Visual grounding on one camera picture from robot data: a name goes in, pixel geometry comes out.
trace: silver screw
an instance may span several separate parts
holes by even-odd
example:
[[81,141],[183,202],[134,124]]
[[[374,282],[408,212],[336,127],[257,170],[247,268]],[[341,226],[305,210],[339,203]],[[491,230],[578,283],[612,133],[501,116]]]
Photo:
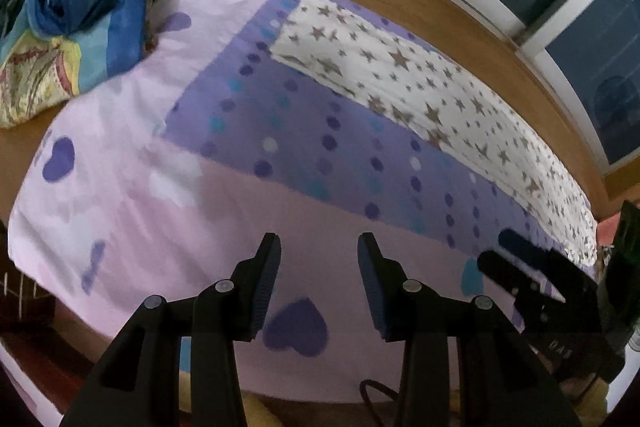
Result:
[[486,311],[494,307],[494,302],[486,295],[481,295],[476,298],[476,306]]
[[158,308],[158,306],[162,304],[162,297],[159,295],[149,295],[145,299],[145,308],[147,310],[153,310]]
[[223,279],[222,281],[216,282],[215,288],[216,288],[216,292],[227,293],[234,288],[234,283],[229,279]]
[[415,279],[407,279],[402,283],[402,288],[409,293],[418,293],[422,289],[422,283]]

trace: folded cloth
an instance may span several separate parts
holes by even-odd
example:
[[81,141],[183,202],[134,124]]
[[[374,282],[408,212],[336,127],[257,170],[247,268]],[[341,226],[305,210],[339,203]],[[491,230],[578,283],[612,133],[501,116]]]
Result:
[[0,127],[133,67],[152,0],[26,0],[0,42]]

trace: white dot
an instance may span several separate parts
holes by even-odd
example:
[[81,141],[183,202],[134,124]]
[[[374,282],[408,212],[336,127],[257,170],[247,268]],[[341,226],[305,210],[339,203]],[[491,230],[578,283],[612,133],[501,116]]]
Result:
[[267,152],[276,152],[278,150],[278,142],[271,136],[262,140],[262,148]]

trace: bed sheet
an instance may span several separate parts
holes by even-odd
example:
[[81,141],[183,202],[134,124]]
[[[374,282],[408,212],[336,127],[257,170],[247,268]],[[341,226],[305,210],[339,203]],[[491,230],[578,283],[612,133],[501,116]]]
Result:
[[72,100],[47,131],[12,212],[9,250],[114,336],[146,296],[197,295],[276,232],[282,265],[265,328],[236,344],[241,386],[359,401],[365,378],[397,387],[402,360],[370,318],[356,261],[362,232],[409,277],[449,298],[489,295],[517,326],[513,297],[479,273],[476,257],[507,227],[563,247],[442,148],[274,60],[299,4],[158,0],[156,51]]

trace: white cloth with stars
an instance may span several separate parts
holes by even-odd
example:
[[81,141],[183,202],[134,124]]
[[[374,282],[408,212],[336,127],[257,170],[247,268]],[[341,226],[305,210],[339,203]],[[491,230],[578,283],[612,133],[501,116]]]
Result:
[[527,209],[576,264],[595,262],[586,195],[538,134],[448,58],[330,0],[301,0],[274,60],[412,129]]

